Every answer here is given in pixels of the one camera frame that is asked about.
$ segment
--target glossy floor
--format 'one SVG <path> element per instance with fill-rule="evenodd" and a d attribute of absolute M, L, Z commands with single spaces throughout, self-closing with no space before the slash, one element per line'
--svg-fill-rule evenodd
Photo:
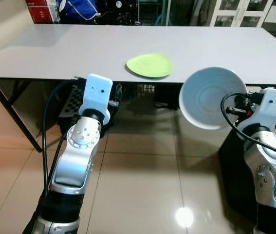
<path fill-rule="evenodd" d="M 226 203 L 217 151 L 229 129 L 209 132 L 152 95 L 124 102 L 100 141 L 79 234 L 246 234 L 252 223 Z M 59 128 L 48 131 L 52 159 Z M 0 234 L 20 234 L 42 190 L 41 155 L 0 149 Z"/>

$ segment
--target white bowl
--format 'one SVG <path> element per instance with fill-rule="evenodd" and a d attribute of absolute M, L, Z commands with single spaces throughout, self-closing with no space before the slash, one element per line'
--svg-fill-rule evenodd
<path fill-rule="evenodd" d="M 220 109 L 222 98 L 232 92 L 246 93 L 241 78 L 221 67 L 209 67 L 197 71 L 183 84 L 179 94 L 179 106 L 184 117 L 193 125 L 207 130 L 228 126 Z M 234 107 L 234 97 L 225 106 Z M 237 116 L 230 115 L 232 122 Z"/>

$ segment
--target light green plate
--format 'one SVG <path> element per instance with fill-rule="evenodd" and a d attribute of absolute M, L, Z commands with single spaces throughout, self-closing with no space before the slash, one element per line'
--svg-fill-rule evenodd
<path fill-rule="evenodd" d="M 166 77 L 172 72 L 171 60 L 163 54 L 147 54 L 129 59 L 127 67 L 134 73 L 149 77 Z"/>

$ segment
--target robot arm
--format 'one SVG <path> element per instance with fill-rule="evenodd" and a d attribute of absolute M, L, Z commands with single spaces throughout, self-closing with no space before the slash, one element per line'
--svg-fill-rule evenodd
<path fill-rule="evenodd" d="M 67 146 L 51 172 L 48 195 L 40 199 L 37 218 L 29 233 L 77 233 L 101 127 L 110 119 L 111 87 L 110 79 L 97 75 L 87 77 L 83 105 L 79 109 L 81 118 L 68 130 Z"/>
<path fill-rule="evenodd" d="M 257 104 L 251 103 L 254 112 L 237 128 L 248 136 L 276 148 L 276 89 L 264 89 Z M 257 227 L 254 233 L 276 233 L 276 152 L 246 140 L 244 159 L 250 168 L 255 185 Z"/>

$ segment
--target blue bag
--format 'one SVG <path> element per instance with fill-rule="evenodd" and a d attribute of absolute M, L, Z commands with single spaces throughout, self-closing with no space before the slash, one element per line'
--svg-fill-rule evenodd
<path fill-rule="evenodd" d="M 98 13 L 94 0 L 57 0 L 60 15 L 65 19 L 91 20 Z"/>

